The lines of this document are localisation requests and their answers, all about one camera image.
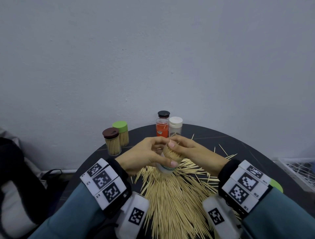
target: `wall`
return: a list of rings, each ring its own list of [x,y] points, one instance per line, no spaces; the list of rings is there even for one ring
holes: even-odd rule
[[[159,110],[268,157],[315,155],[313,1],[0,2],[0,126],[73,169]]]

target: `green-capped toothpick container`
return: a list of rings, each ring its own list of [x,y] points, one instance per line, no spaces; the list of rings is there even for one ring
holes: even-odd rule
[[[128,125],[126,121],[116,121],[113,127],[119,129],[119,140],[121,146],[129,144]]]

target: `table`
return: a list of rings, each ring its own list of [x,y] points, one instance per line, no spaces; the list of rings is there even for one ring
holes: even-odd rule
[[[236,154],[235,158],[239,160],[247,160],[257,169],[268,175],[269,177],[276,180],[283,188],[283,192],[289,198],[294,200],[302,208],[304,208],[310,215],[315,217],[315,205],[312,201],[310,195],[303,191],[302,188],[290,177],[288,176],[280,167],[273,163],[266,156],[255,150],[254,148],[248,146],[247,144],[229,136],[224,133],[218,132],[216,130],[208,129],[196,125],[183,124],[182,135],[191,138],[194,134],[194,140],[205,146],[210,150],[226,157],[223,150],[218,144],[226,151],[227,154]],[[145,137],[156,136],[155,125],[148,125],[140,127],[129,131],[130,142],[127,146],[122,147],[122,153],[126,152],[128,149],[132,148],[134,145],[139,143]],[[64,202],[68,199],[73,190],[81,182],[80,176],[86,172],[92,165],[94,165],[100,158],[107,159],[109,155],[107,153],[107,147],[104,144],[99,149],[97,149],[87,160],[80,166],[77,172],[74,174],[70,182],[68,183],[66,189],[64,190],[56,210],[58,210]],[[140,193],[141,183],[132,184],[132,190]]]

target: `hand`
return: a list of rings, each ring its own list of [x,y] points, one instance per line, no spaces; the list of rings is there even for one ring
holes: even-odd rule
[[[221,169],[229,161],[228,159],[196,143],[192,139],[187,139],[180,135],[172,136],[169,139],[179,143],[178,145],[172,141],[169,142],[168,145],[172,150],[186,156],[193,163],[202,167],[212,176],[217,177]]]
[[[169,139],[162,136],[145,138],[133,148],[118,156],[116,161],[129,176],[135,175],[145,166],[155,167],[155,163],[172,168],[177,167],[177,162],[159,155],[162,153],[161,149],[168,142]]]

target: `white mesh crate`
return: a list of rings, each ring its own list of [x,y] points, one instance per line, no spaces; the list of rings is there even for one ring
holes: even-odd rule
[[[273,161],[303,190],[315,192],[315,158],[276,158]]]

